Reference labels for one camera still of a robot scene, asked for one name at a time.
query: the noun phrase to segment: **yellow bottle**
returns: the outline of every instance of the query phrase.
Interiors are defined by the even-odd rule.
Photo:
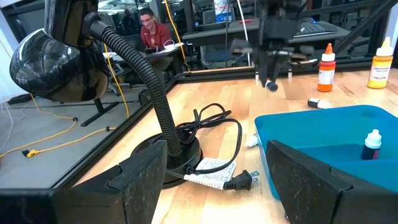
[[[390,37],[386,37],[381,48],[373,57],[371,74],[369,76],[369,88],[384,88],[387,85],[388,74],[390,72],[394,49],[390,44]]]

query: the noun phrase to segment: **yellow cable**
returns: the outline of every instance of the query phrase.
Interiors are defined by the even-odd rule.
[[[0,155],[0,159],[3,158],[5,155],[7,155],[7,154],[9,154],[9,153],[15,152],[16,150],[25,148],[25,147],[27,147],[27,146],[31,146],[31,145],[33,145],[33,144],[36,144],[36,143],[39,143],[39,142],[42,142],[42,141],[46,141],[46,140],[48,140],[48,139],[55,138],[55,137],[57,137],[57,136],[59,136],[59,135],[61,135],[61,134],[63,134],[63,133],[66,133],[66,132],[68,132],[69,130],[71,130],[76,124],[77,124],[77,121],[74,121],[73,124],[72,124],[68,129],[66,129],[66,130],[64,130],[64,131],[61,131],[60,133],[53,134],[53,135],[51,135],[51,136],[49,136],[49,137],[46,137],[46,138],[43,138],[43,139],[40,139],[40,140],[31,142],[31,143],[28,143],[28,144],[25,144],[25,145],[23,145],[23,146],[19,146],[19,147],[16,147],[16,148],[14,148],[14,149],[11,149],[10,151],[7,151],[7,152],[5,152],[4,154],[1,154],[1,155]]]
[[[172,15],[170,13],[170,9],[169,9],[169,3],[167,2],[167,0],[165,0],[165,5],[166,5],[167,14],[169,15],[170,22],[172,23],[172,26],[174,28],[175,35],[177,36],[177,40],[180,43],[182,57],[184,58],[184,64],[187,66],[187,69],[190,72],[189,66],[187,65],[187,59],[185,58],[184,49],[183,49],[182,44],[181,44],[180,36],[178,34],[177,28],[174,25],[174,21],[173,21],[173,18],[172,18]]]
[[[54,147],[51,147],[51,148],[48,148],[48,149],[43,149],[43,150],[40,150],[40,151],[39,151],[39,150],[36,150],[36,149],[33,149],[33,150],[31,150],[26,156],[29,157],[29,158],[31,158],[31,157],[33,157],[33,156],[35,156],[35,155],[37,155],[37,154],[42,153],[42,152],[48,152],[48,151],[51,151],[51,150],[54,150],[54,149],[58,149],[58,148],[63,147],[63,146],[67,146],[67,145],[69,145],[69,144],[76,143],[76,142],[81,141],[81,140],[84,140],[84,139],[86,139],[86,138],[88,138],[88,137],[90,137],[90,136],[92,136],[92,135],[94,135],[94,134],[96,134],[96,133],[101,132],[101,131],[106,131],[106,128],[93,131],[92,133],[89,133],[89,134],[87,134],[86,136],[84,136],[84,137],[82,137],[82,138],[80,138],[80,139],[76,139],[76,140],[73,140],[73,141],[70,141],[70,142],[66,142],[66,143],[63,143],[63,144],[61,144],[61,145],[54,146]]]
[[[130,117],[129,107],[127,106],[126,99],[124,99],[123,91],[122,91],[122,88],[120,88],[118,79],[116,78],[116,75],[114,74],[114,71],[113,71],[113,68],[112,68],[112,65],[111,65],[111,61],[110,61],[109,55],[108,55],[108,48],[107,48],[106,44],[104,44],[104,46],[105,46],[106,58],[108,59],[108,65],[109,65],[109,67],[111,69],[113,79],[114,79],[114,81],[116,82],[116,85],[119,88],[120,95],[122,96],[122,99],[123,99],[123,102],[124,102],[124,106],[126,107],[127,118],[129,118]]]
[[[130,115],[129,115],[129,108],[128,108],[128,106],[127,106],[126,99],[124,98],[123,91],[122,91],[122,89],[121,89],[121,87],[120,87],[120,85],[119,85],[118,80],[116,79],[116,75],[114,74],[113,68],[112,68],[112,66],[111,66],[111,61],[110,61],[109,55],[108,55],[108,48],[107,48],[107,46],[106,46],[105,44],[104,44],[104,46],[105,46],[105,51],[106,51],[106,57],[108,58],[108,64],[109,64],[109,67],[110,67],[110,69],[111,69],[113,78],[114,78],[114,80],[115,80],[115,82],[116,82],[116,84],[117,84],[117,86],[118,86],[118,88],[119,88],[120,94],[121,94],[121,96],[122,96],[124,105],[125,105],[125,107],[126,107],[126,113],[127,113],[127,118],[128,118],[128,117],[130,117]],[[34,104],[35,104],[35,106],[36,106],[38,112],[43,113],[43,114],[49,114],[49,115],[52,115],[52,116],[54,116],[54,117],[56,117],[56,118],[61,118],[61,119],[73,119],[72,117],[57,116],[57,115],[55,115],[55,114],[53,114],[53,113],[50,113],[50,112],[41,111],[41,110],[39,109],[39,106],[37,105],[37,103],[36,103],[36,101],[35,101],[35,98],[32,96],[32,94],[30,94],[30,97],[33,99],[33,102],[34,102]],[[16,150],[22,149],[22,148],[27,147],[27,146],[31,146],[31,145],[33,145],[33,144],[37,144],[37,143],[42,142],[42,141],[46,141],[46,140],[51,139],[51,138],[55,138],[55,137],[57,137],[57,136],[59,136],[59,135],[65,133],[65,132],[71,130],[76,124],[77,124],[77,120],[73,120],[73,124],[72,124],[68,129],[66,129],[66,130],[64,130],[64,131],[61,131],[61,132],[59,132],[59,133],[57,133],[57,134],[54,134],[54,135],[52,135],[52,136],[49,136],[49,137],[46,137],[46,138],[43,138],[43,139],[40,139],[40,140],[31,142],[31,143],[28,143],[28,144],[25,144],[25,145],[23,145],[23,146],[16,147],[16,148],[14,148],[14,149],[11,149],[11,150],[5,152],[4,154],[0,154],[0,160],[1,160],[6,154],[15,152]],[[93,131],[92,133],[87,134],[86,136],[83,136],[83,137],[80,138],[80,139],[76,139],[76,140],[73,140],[73,141],[70,141],[70,142],[66,142],[66,143],[63,143],[63,144],[60,144],[60,145],[58,145],[58,146],[54,146],[54,147],[51,147],[51,148],[48,148],[48,149],[43,149],[43,150],[40,150],[40,151],[39,151],[39,150],[36,150],[36,149],[33,149],[33,150],[31,150],[26,156],[27,156],[27,157],[33,157],[34,155],[40,154],[40,153],[42,153],[42,152],[48,152],[48,151],[51,151],[51,150],[54,150],[54,149],[58,149],[58,148],[60,148],[60,147],[67,146],[67,145],[69,145],[69,144],[73,144],[73,143],[76,143],[76,142],[78,142],[78,141],[84,140],[84,139],[86,139],[86,138],[88,138],[88,137],[90,137],[90,136],[92,136],[92,135],[94,135],[94,134],[96,134],[96,133],[99,133],[99,132],[105,131],[105,130],[106,130],[106,128],[99,129],[99,130],[97,130],[97,131]]]
[[[36,103],[36,101],[35,101],[35,98],[32,96],[32,94],[30,94],[30,97],[33,99],[33,102],[34,102],[34,104],[35,104],[36,109],[37,109],[38,112],[43,113],[43,114],[49,114],[49,115],[52,115],[52,116],[54,116],[54,117],[56,117],[56,118],[61,118],[61,119],[72,119],[72,120],[73,120],[72,117],[57,116],[57,115],[55,115],[55,114],[53,114],[53,113],[50,113],[50,112],[41,111],[41,110],[39,109],[39,106],[37,105],[37,103]],[[57,133],[57,134],[53,134],[53,135],[51,135],[51,136],[49,136],[49,137],[42,138],[42,139],[40,139],[40,140],[37,140],[37,141],[31,142],[31,143],[25,144],[25,145],[23,145],[23,146],[19,146],[19,147],[16,147],[16,148],[14,148],[14,149],[11,149],[11,150],[5,152],[4,154],[0,154],[0,159],[2,159],[5,155],[7,155],[7,154],[9,154],[9,153],[15,152],[16,150],[25,148],[25,147],[27,147],[27,146],[31,146],[31,145],[33,145],[33,144],[37,144],[37,143],[42,142],[42,141],[46,141],[46,140],[48,140],[48,139],[55,138],[55,137],[57,137],[57,136],[59,136],[59,135],[61,135],[61,134],[63,134],[63,133],[66,133],[66,132],[68,132],[69,130],[71,130],[73,127],[75,127],[76,124],[77,124],[77,120],[73,120],[73,124],[72,124],[68,129],[63,130],[63,131],[61,131],[61,132],[59,132],[59,133]]]
[[[41,110],[39,109],[39,106],[37,106],[36,100],[35,100],[35,98],[32,96],[32,94],[30,94],[30,97],[32,98],[33,103],[35,103],[36,109],[37,109],[40,113],[49,114],[49,115],[52,115],[52,116],[54,116],[54,117],[56,117],[56,118],[61,118],[61,119],[73,119],[72,117],[57,116],[57,115],[55,115],[55,114],[53,114],[53,113],[50,113],[50,112],[41,111]]]

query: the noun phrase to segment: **squeeze bottle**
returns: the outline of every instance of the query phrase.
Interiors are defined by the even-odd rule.
[[[379,134],[379,130],[374,129],[365,139],[365,145],[363,146],[361,158],[363,160],[378,159],[380,146],[381,135]]]
[[[331,44],[328,44],[326,52],[322,55],[319,63],[318,91],[328,92],[333,88],[333,79],[336,70],[336,55],[333,53]]]
[[[386,37],[381,48],[373,57],[371,74],[369,76],[369,88],[384,88],[387,85],[388,74],[390,72],[394,49],[390,44],[390,37]]]

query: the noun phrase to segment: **orange bottle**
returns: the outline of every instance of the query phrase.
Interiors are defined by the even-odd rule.
[[[319,63],[318,91],[328,92],[333,88],[333,79],[336,70],[336,55],[333,53],[331,44],[328,44],[326,52],[322,55]]]

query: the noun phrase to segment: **red shirt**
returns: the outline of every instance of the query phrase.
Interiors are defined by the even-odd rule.
[[[149,30],[144,26],[141,27],[141,39],[148,48],[155,48],[159,46],[163,48],[164,43],[170,40],[170,31],[166,25],[155,22],[155,34],[150,34]]]

